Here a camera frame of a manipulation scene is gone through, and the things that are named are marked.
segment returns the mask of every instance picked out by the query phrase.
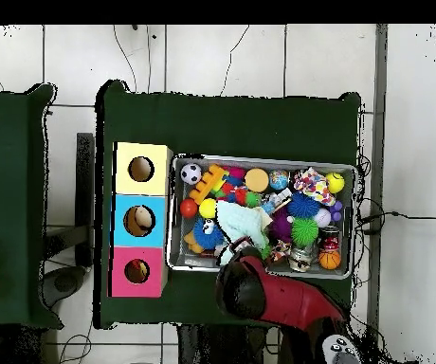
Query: red ball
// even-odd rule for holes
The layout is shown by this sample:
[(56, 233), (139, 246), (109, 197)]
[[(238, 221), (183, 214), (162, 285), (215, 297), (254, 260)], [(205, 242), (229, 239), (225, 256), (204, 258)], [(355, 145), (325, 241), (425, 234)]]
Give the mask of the red ball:
[(179, 210), (181, 211), (181, 215), (183, 215), (185, 218), (190, 219), (198, 211), (198, 206), (194, 202), (194, 200), (190, 198), (186, 198), (181, 202), (181, 205), (179, 206)]

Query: soccer ball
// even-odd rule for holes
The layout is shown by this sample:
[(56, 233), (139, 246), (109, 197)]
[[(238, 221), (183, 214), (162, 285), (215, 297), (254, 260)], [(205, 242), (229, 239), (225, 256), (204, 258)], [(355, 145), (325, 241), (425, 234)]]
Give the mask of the soccer ball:
[(188, 163), (181, 169), (181, 178), (185, 183), (194, 185), (201, 180), (201, 168), (195, 163)]

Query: stacked boxes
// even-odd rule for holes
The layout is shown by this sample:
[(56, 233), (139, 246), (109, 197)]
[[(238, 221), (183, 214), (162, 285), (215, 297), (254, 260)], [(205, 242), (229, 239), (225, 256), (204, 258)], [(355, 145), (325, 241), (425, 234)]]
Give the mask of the stacked boxes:
[(172, 157), (165, 145), (114, 144), (110, 297), (158, 298), (166, 285), (164, 247)]

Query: can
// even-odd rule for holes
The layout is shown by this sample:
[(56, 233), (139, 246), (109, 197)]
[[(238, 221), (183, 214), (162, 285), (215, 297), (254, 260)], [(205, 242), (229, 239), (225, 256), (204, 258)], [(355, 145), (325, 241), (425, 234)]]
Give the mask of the can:
[(339, 234), (339, 229), (334, 226), (320, 228), (319, 250), (334, 251), (339, 249)]

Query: yellow ball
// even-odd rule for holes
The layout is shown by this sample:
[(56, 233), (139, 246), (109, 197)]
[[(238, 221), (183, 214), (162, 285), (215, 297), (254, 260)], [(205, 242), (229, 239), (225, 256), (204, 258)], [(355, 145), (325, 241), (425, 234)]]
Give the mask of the yellow ball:
[(199, 206), (199, 214), (205, 219), (213, 219), (216, 216), (216, 201), (207, 198)]
[(339, 173), (327, 173), (328, 189), (331, 194), (336, 194), (344, 188), (344, 178)]

